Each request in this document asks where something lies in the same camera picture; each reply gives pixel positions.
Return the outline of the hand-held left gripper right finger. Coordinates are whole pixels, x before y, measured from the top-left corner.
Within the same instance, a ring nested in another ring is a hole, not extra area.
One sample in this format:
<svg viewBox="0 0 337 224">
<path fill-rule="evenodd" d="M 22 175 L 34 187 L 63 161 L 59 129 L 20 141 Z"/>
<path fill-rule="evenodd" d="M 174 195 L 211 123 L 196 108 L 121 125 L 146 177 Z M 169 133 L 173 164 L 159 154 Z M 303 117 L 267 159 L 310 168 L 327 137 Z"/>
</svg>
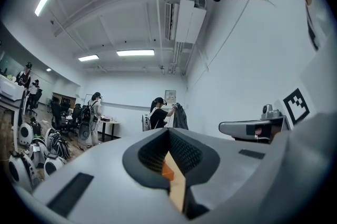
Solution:
<svg viewBox="0 0 337 224">
<path fill-rule="evenodd" d="M 256 171 L 269 146 L 170 128 L 169 153 L 185 178 L 183 213 L 193 219 L 233 196 Z"/>
</svg>

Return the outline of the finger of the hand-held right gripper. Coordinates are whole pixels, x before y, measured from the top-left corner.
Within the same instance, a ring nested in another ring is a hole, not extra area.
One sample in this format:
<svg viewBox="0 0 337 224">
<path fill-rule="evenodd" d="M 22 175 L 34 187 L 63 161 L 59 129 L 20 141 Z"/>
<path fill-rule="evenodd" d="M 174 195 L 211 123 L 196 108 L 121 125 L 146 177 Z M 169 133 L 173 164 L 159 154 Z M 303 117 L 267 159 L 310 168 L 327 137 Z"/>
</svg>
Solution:
<svg viewBox="0 0 337 224">
<path fill-rule="evenodd" d="M 259 120 L 224 121 L 219 123 L 219 131 L 235 139 L 254 140 L 256 126 Z"/>
</svg>

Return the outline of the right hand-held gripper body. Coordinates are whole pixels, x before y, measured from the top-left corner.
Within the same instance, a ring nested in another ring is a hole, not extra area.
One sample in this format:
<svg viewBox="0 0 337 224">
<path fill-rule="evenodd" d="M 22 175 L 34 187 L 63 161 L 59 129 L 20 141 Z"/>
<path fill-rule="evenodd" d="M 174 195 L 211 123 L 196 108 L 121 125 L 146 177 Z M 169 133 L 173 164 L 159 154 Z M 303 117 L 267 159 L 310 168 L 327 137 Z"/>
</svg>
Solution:
<svg viewBox="0 0 337 224">
<path fill-rule="evenodd" d="M 273 104 L 262 108 L 261 120 L 255 126 L 252 142 L 270 144 L 276 134 L 293 129 L 310 115 L 310 96 L 305 88 L 295 88 Z"/>
</svg>

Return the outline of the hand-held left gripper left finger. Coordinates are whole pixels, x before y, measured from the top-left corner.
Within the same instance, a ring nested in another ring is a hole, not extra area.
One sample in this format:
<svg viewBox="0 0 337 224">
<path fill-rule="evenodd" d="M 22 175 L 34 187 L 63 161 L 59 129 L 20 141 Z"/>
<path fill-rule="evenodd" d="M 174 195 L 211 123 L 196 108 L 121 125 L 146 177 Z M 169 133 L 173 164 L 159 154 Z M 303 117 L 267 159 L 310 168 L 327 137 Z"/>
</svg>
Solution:
<svg viewBox="0 0 337 224">
<path fill-rule="evenodd" d="M 33 192 L 52 223 L 182 224 L 162 163 L 171 134 L 163 128 L 93 147 Z"/>
</svg>

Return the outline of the orange plastic tray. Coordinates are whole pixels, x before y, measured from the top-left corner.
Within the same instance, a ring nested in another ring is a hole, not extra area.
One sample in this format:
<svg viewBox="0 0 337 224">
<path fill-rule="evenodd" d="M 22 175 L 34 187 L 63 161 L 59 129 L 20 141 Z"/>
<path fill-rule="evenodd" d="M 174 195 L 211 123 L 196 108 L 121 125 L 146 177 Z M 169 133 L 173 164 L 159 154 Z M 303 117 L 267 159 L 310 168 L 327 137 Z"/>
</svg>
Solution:
<svg viewBox="0 0 337 224">
<path fill-rule="evenodd" d="M 166 161 L 163 162 L 162 176 L 168 179 L 169 181 L 174 180 L 174 171 L 167 165 Z"/>
</svg>

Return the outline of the grey jacket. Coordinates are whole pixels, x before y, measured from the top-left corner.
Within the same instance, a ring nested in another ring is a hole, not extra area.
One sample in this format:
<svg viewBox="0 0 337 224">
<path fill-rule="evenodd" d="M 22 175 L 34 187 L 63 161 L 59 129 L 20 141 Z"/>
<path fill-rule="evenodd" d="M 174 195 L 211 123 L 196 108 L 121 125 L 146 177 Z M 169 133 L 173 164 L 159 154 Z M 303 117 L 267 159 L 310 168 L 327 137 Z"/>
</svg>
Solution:
<svg viewBox="0 0 337 224">
<path fill-rule="evenodd" d="M 184 108 L 179 103 L 173 104 L 173 107 L 175 108 L 173 128 L 181 128 L 188 130 L 189 127 L 187 125 L 187 116 Z"/>
</svg>

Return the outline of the small side table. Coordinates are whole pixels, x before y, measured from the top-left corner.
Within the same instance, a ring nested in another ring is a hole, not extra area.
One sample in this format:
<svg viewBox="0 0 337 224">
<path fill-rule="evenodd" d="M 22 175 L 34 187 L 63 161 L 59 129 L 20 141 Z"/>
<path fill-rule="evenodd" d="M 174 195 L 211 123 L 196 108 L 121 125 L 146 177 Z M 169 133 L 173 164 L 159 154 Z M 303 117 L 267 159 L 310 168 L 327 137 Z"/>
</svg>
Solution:
<svg viewBox="0 0 337 224">
<path fill-rule="evenodd" d="M 117 121 L 114 121 L 114 120 L 107 121 L 106 119 L 100 119 L 98 122 L 102 125 L 101 141 L 104 142 L 106 136 L 109 136 L 111 138 L 111 140 L 114 140 L 114 138 L 115 138 L 115 136 L 114 136 L 115 126 L 119 125 L 120 123 L 117 122 Z M 111 130 L 110 134 L 106 133 L 107 129 Z"/>
</svg>

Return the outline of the person's light grey t-shirt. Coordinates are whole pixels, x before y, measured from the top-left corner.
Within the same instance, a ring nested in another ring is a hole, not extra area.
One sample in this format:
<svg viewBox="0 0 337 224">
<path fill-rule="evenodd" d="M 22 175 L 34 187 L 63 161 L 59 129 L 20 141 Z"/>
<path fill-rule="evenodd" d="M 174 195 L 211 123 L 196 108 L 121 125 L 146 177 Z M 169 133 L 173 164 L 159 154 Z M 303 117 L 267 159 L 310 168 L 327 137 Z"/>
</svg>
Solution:
<svg viewBox="0 0 337 224">
<path fill-rule="evenodd" d="M 301 74 L 314 109 L 337 111 L 337 20 L 326 0 L 306 5 L 309 37 L 315 56 Z"/>
</svg>

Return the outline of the white ceiling air conditioner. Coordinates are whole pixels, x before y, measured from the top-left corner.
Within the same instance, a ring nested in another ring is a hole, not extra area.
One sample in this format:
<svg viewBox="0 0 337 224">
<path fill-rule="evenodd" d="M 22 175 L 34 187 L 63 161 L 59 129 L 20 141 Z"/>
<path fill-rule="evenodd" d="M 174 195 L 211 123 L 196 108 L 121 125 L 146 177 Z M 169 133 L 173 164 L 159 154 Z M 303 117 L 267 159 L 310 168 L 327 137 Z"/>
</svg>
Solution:
<svg viewBox="0 0 337 224">
<path fill-rule="evenodd" d="M 194 6 L 195 2 L 180 0 L 165 3 L 165 38 L 178 43 L 195 44 L 206 10 Z"/>
</svg>

